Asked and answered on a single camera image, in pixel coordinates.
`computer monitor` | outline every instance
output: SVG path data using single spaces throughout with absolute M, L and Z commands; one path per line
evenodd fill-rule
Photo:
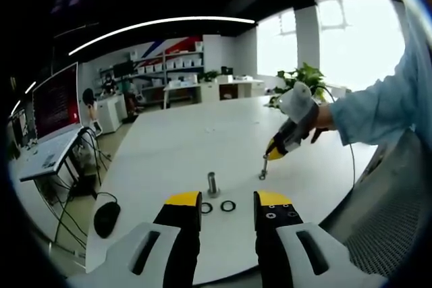
M 80 122 L 77 72 L 78 63 L 74 63 L 33 90 L 34 126 L 38 140 Z
M 116 64 L 113 67 L 114 78 L 121 78 L 127 76 L 128 74 L 134 73 L 134 62 L 127 61 L 120 64 Z

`potted plant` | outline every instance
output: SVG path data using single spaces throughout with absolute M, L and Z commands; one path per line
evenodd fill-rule
M 316 88 L 317 86 L 325 87 L 323 81 L 324 75 L 315 67 L 309 66 L 307 63 L 303 63 L 301 68 L 295 69 L 291 72 L 278 71 L 277 77 L 281 78 L 285 82 L 285 87 L 276 87 L 273 89 L 275 96 L 272 96 L 269 101 L 269 107 L 278 108 L 277 100 L 278 98 L 287 92 L 289 89 L 294 87 L 297 81 L 301 81 L 306 84 L 310 89 L 316 89 L 313 97 L 321 102 L 325 102 L 323 92 L 324 89 Z
M 200 72 L 198 74 L 198 82 L 212 82 L 220 73 L 216 70 L 210 70 L 208 72 Z

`window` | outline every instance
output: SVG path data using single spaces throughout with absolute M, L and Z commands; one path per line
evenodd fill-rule
M 297 67 L 297 35 L 294 10 L 271 16 L 256 32 L 258 74 L 276 76 L 279 70 Z
M 405 48 L 391 0 L 318 1 L 325 81 L 362 90 L 394 74 Z

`black computer mouse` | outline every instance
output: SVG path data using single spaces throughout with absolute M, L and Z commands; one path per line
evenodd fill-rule
M 120 205 L 117 202 L 108 202 L 96 211 L 93 225 L 100 237 L 106 239 L 111 234 L 119 213 Z

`black rubber washer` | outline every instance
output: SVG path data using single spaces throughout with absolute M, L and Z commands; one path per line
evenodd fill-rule
M 232 208 L 231 209 L 225 209 L 225 204 L 232 204 Z M 236 203 L 233 202 L 232 200 L 226 200 L 225 202 L 222 202 L 221 209 L 224 212 L 232 212 L 234 209 L 236 209 L 236 206 L 237 206 Z
M 204 205 L 209 207 L 209 210 L 206 212 L 204 212 L 203 208 L 202 208 Z M 202 202 L 201 203 L 201 214 L 209 214 L 212 210 L 213 210 L 213 206 L 211 206 L 211 204 L 209 202 Z

